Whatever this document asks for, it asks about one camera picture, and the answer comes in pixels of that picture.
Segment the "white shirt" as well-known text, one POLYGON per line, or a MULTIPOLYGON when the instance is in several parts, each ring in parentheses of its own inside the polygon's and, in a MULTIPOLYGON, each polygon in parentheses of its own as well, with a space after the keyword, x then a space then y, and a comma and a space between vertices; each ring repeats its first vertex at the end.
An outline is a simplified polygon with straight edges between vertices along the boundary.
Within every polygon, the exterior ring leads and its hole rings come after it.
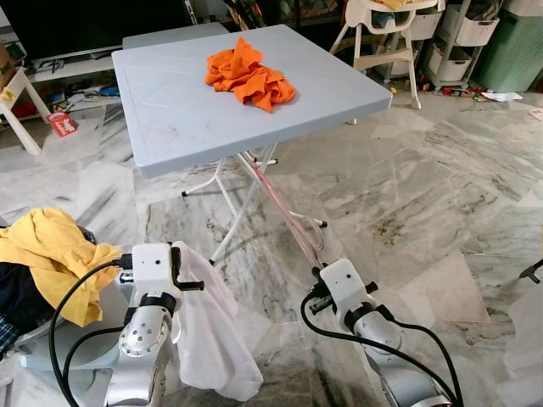
POLYGON ((242 340, 238 302, 208 259, 185 242, 173 247, 180 251, 180 279, 204 283, 202 290, 183 292, 176 314, 179 380, 247 402, 259 392, 263 376, 242 340))

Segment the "pink clothes hanger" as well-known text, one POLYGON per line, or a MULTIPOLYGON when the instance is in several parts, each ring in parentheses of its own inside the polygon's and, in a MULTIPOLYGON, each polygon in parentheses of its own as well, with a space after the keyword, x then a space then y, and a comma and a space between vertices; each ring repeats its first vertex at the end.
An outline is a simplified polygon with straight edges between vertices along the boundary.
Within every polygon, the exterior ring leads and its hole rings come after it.
POLYGON ((267 179, 264 171, 261 170, 261 164, 268 164, 267 160, 257 159, 252 153, 244 153, 244 157, 251 175, 259 182, 268 198, 282 213, 284 225, 287 226, 296 244, 302 249, 305 259, 309 261, 311 267, 316 269, 318 274, 319 270, 326 266, 326 261, 322 259, 321 255, 322 250, 325 248, 323 229, 326 228, 327 222, 292 212, 288 208, 287 202, 280 198, 275 187, 267 179))

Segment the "navy garment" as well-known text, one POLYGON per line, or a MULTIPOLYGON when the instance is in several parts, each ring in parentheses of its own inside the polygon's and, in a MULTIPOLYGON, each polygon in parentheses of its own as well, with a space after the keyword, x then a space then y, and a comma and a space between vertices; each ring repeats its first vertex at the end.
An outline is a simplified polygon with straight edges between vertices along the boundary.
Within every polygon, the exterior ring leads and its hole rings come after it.
POLYGON ((54 313, 39 292, 30 268, 0 261, 0 315, 19 336, 37 329, 54 313))

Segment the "yellow garment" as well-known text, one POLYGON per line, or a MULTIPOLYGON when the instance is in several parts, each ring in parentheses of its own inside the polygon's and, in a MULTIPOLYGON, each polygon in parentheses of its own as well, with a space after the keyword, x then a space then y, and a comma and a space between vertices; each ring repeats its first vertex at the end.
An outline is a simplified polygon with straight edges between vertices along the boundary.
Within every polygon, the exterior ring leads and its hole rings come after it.
MULTIPOLYGON (((117 260, 123 253, 108 243, 86 240, 73 217, 62 209, 40 207, 0 228, 0 261, 30 268, 38 292, 50 306, 62 299, 92 269, 117 260)), ((61 317, 78 326, 101 321, 101 291, 119 275, 106 267, 71 294, 61 317)))

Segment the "pale blue plastic chair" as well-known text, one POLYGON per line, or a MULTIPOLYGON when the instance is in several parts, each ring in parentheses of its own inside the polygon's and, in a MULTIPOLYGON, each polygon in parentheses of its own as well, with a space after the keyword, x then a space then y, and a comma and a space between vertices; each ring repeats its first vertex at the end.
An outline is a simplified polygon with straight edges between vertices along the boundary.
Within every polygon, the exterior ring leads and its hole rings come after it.
MULTIPOLYGON (((71 346, 75 345, 79 338, 93 331, 123 326, 131 297, 132 287, 114 280, 100 292, 100 307, 104 311, 104 318, 101 321, 94 321, 88 326, 78 326, 65 318, 59 318, 55 323, 58 361, 60 365, 70 366, 69 384, 73 395, 82 395, 96 385, 105 385, 109 382, 106 375, 119 357, 119 350, 116 349, 119 333, 105 333, 88 338, 78 346, 71 361, 67 361, 66 356, 71 346)), ((30 372, 43 376, 44 379, 55 384, 57 380, 50 363, 48 337, 47 327, 39 326, 25 333, 24 336, 17 337, 13 349, 22 367, 30 369, 30 372)))

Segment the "grey folding table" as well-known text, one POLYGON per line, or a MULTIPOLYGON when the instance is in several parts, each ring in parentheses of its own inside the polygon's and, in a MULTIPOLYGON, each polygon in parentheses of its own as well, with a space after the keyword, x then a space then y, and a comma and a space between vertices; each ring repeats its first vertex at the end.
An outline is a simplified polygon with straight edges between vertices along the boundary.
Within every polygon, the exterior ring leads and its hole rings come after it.
POLYGON ((390 108, 376 81, 286 25, 152 44, 113 54, 121 106, 139 174, 144 178, 234 158, 255 180, 249 151, 270 159, 278 143, 390 108), (295 86, 290 103, 267 113, 206 85, 206 59, 244 39, 295 86))

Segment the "blue plaid garment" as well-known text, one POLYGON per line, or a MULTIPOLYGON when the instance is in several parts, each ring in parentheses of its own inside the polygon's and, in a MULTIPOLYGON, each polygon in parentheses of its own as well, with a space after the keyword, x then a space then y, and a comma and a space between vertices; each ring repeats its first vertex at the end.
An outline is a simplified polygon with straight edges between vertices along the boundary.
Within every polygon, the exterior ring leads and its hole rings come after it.
POLYGON ((0 315, 0 360, 12 348, 19 336, 22 336, 22 330, 19 329, 19 326, 8 321, 4 315, 0 315))

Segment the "red carton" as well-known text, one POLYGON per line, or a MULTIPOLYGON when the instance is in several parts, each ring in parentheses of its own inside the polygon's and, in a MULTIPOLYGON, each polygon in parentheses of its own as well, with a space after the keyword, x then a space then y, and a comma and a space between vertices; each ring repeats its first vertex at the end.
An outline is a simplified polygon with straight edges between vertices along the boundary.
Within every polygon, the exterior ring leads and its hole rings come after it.
POLYGON ((51 113, 46 117, 46 120, 59 138, 66 138, 78 131, 76 120, 65 111, 51 113))

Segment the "orange cloth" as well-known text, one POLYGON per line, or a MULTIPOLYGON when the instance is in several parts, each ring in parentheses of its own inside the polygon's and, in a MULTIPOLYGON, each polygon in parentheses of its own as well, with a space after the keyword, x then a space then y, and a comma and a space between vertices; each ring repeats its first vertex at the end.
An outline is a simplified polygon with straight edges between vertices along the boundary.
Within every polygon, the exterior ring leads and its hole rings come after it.
POLYGON ((214 92, 231 92, 241 104, 274 113, 276 106, 294 100, 296 89, 280 71, 269 69, 261 61, 263 54, 240 37, 232 49, 206 59, 203 81, 214 92))

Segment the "white television bench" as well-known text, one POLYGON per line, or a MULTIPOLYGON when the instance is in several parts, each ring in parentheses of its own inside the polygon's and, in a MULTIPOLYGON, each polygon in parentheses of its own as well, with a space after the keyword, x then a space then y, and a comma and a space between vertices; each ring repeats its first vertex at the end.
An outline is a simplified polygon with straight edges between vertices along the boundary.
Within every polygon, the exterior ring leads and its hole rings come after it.
POLYGON ((43 81, 55 81, 73 76, 97 73, 97 71, 112 70, 114 68, 111 57, 102 57, 100 59, 82 59, 81 61, 66 61, 63 65, 42 63, 38 67, 35 63, 34 73, 28 73, 26 76, 32 84, 43 81))

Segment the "small grey plastic table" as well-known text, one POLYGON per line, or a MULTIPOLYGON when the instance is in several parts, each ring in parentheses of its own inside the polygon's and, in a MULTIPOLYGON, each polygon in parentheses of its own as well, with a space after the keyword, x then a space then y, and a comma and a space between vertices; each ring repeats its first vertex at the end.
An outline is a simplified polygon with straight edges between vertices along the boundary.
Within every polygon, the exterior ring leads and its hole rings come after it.
POLYGON ((121 40, 121 47, 123 49, 136 49, 136 47, 153 46, 153 44, 170 42, 185 42, 186 40, 221 34, 228 34, 228 30, 218 22, 190 25, 175 28, 175 30, 148 32, 148 34, 124 37, 121 40))

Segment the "black television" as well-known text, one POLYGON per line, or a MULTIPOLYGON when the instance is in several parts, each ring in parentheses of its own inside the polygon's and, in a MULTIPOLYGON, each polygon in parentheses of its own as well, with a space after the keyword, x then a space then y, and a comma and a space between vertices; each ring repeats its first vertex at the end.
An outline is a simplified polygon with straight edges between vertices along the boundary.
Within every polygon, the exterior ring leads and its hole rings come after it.
POLYGON ((0 0, 30 59, 119 47, 193 23, 185 0, 0 0))

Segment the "green plastic storage bin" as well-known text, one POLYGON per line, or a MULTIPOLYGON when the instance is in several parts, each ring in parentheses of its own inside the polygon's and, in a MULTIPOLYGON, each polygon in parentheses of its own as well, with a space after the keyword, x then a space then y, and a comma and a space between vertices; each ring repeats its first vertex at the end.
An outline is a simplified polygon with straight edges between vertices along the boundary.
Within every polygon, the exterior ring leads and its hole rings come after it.
POLYGON ((527 92, 543 69, 543 17, 508 10, 499 16, 472 79, 492 92, 527 92))

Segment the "cream baby high chair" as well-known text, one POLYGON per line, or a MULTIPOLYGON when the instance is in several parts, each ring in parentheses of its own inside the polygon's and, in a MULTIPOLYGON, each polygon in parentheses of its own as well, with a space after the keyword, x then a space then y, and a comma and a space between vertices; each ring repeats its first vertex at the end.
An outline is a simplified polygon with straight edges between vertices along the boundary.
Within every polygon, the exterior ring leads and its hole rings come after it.
POLYGON ((421 109, 414 67, 416 55, 408 30, 417 12, 425 8, 445 10, 445 0, 344 0, 341 31, 329 52, 335 54, 350 44, 353 47, 350 62, 354 69, 360 71, 394 62, 407 63, 410 65, 411 107, 421 109), (392 40, 392 49, 379 49, 373 55, 361 54, 363 30, 372 35, 388 35, 392 40))

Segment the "white storage trolley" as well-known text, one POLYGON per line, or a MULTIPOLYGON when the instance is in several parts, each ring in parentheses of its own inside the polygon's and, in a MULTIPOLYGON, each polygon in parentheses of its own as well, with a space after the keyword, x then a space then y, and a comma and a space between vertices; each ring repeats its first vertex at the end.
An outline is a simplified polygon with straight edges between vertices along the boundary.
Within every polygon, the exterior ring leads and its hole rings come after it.
POLYGON ((438 0, 442 13, 426 74, 436 86, 466 86, 486 44, 499 27, 505 0, 438 0))

